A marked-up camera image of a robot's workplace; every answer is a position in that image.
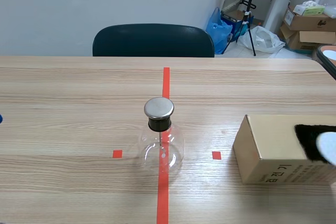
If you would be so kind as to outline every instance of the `glass carafe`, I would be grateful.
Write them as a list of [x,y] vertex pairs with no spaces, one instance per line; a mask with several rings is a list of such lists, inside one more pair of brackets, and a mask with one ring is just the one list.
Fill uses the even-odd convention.
[[179,168],[184,156],[183,134],[171,122],[174,104],[164,97],[149,100],[144,106],[149,118],[139,137],[139,155],[148,170],[171,171]]

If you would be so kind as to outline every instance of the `black chair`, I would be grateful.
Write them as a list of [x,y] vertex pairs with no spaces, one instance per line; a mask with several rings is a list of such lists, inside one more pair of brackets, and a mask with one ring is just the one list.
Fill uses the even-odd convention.
[[210,35],[191,26],[129,24],[101,30],[93,41],[93,56],[214,57]]
[[330,60],[323,54],[326,50],[336,51],[336,46],[323,45],[316,50],[320,64],[336,80],[336,63],[334,60]]

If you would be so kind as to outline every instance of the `black stand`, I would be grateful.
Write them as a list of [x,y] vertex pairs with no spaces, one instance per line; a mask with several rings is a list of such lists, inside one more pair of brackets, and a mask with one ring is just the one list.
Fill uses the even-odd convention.
[[[238,39],[240,37],[240,33],[243,30],[243,26],[247,25],[247,27],[248,27],[248,33],[250,34],[250,40],[251,40],[251,44],[252,44],[253,54],[254,54],[254,56],[257,56],[256,55],[256,51],[254,49],[254,45],[253,45],[252,35],[251,35],[251,11],[250,11],[251,10],[251,6],[252,6],[252,0],[248,0],[247,8],[246,8],[246,11],[245,11],[245,14],[244,14],[243,22],[241,23],[240,28],[237,29],[237,31],[236,31],[235,35],[233,36],[233,38],[237,36],[237,33],[239,33],[238,37],[237,37],[237,40],[236,40],[236,43],[237,43]],[[227,46],[224,49],[223,53],[226,51],[226,49],[228,48],[228,46],[231,44],[231,41],[232,40],[229,41],[229,43],[227,44]]]

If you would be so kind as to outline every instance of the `red tape mark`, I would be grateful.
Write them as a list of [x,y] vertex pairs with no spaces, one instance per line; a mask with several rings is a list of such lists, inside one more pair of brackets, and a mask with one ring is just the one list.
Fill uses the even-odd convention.
[[222,160],[222,155],[220,152],[212,152],[212,159]]
[[122,150],[114,150],[112,158],[122,158]]
[[[163,68],[162,96],[169,99],[170,96],[170,69]],[[168,132],[162,133],[162,147],[165,155],[160,150],[159,154],[159,182],[157,191],[158,210],[156,224],[169,223],[169,137]]]

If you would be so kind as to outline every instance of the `cardboard boxes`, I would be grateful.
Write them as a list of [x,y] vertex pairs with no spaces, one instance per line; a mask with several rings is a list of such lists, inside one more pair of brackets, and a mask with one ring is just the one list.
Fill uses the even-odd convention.
[[299,16],[288,7],[279,37],[300,54],[312,54],[319,44],[336,43],[336,19],[327,15]]
[[331,184],[336,168],[311,161],[295,125],[336,125],[336,116],[246,115],[234,142],[245,184]]

